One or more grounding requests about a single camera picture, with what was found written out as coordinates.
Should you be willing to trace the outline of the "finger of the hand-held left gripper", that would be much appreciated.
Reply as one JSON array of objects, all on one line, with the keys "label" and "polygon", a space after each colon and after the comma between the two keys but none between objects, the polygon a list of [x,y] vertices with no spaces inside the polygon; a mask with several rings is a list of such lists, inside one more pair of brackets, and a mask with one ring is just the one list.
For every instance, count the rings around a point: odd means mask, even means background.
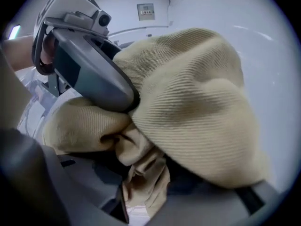
[{"label": "finger of the hand-held left gripper", "polygon": [[127,113],[138,106],[139,93],[113,62],[114,57],[107,57],[92,45],[91,39],[106,38],[58,28],[53,35],[57,39],[54,71],[71,88],[107,111]]}]

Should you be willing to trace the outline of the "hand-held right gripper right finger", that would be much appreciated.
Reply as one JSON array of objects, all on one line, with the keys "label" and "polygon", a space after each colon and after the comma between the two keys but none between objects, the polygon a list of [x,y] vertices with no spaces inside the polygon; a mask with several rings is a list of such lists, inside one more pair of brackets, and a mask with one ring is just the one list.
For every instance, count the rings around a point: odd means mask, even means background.
[{"label": "hand-held right gripper right finger", "polygon": [[203,182],[189,195],[168,196],[146,226],[261,226],[281,200],[265,181],[235,190]]}]

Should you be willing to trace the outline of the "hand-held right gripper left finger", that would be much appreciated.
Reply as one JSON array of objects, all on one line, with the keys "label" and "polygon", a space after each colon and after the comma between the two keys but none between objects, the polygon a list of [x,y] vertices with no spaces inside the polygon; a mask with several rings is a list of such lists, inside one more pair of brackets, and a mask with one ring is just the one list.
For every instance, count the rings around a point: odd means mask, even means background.
[{"label": "hand-held right gripper left finger", "polygon": [[126,226],[121,175],[101,162],[35,149],[39,209],[57,226]]}]

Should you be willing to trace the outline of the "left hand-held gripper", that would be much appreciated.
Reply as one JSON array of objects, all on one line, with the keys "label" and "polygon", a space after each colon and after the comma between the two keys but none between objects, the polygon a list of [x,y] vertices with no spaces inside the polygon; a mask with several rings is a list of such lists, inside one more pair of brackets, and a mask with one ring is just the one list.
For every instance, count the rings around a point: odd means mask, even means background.
[{"label": "left hand-held gripper", "polygon": [[[86,32],[103,38],[108,37],[107,26],[111,16],[101,10],[95,0],[48,0],[38,13],[33,33],[32,60],[36,70],[48,81],[42,86],[52,95],[59,96],[69,85],[55,73],[53,66],[40,58],[44,37],[48,27]],[[93,47],[107,57],[115,57],[121,49],[107,40],[91,39]]]}]

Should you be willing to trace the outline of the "tan yellow garment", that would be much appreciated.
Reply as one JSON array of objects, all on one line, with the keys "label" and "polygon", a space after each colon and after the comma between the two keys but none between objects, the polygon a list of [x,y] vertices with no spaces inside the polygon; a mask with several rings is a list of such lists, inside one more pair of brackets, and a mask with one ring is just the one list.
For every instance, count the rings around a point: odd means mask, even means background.
[{"label": "tan yellow garment", "polygon": [[113,62],[137,88],[139,105],[117,113],[70,99],[45,124],[45,145],[57,154],[114,152],[129,167],[122,183],[126,205],[145,206],[149,217],[171,188],[168,157],[227,189],[268,178],[240,58],[219,33],[191,28],[151,37]]}]

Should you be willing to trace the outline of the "person's left hand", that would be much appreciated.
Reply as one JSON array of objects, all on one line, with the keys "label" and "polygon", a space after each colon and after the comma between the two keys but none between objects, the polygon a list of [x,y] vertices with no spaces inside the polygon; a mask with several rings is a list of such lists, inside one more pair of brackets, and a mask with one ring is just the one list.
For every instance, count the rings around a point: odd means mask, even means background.
[{"label": "person's left hand", "polygon": [[42,43],[40,59],[44,64],[51,64],[55,54],[55,37],[52,34],[47,35]]}]

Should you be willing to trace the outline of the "ceiling tube light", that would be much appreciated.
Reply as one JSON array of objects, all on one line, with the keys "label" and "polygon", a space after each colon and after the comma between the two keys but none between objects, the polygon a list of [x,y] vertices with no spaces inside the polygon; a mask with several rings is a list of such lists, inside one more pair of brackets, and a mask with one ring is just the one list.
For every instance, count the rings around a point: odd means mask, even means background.
[{"label": "ceiling tube light", "polygon": [[17,37],[18,33],[19,33],[20,28],[21,28],[21,26],[19,24],[13,26],[10,33],[9,33],[8,39],[9,40],[15,39]]}]

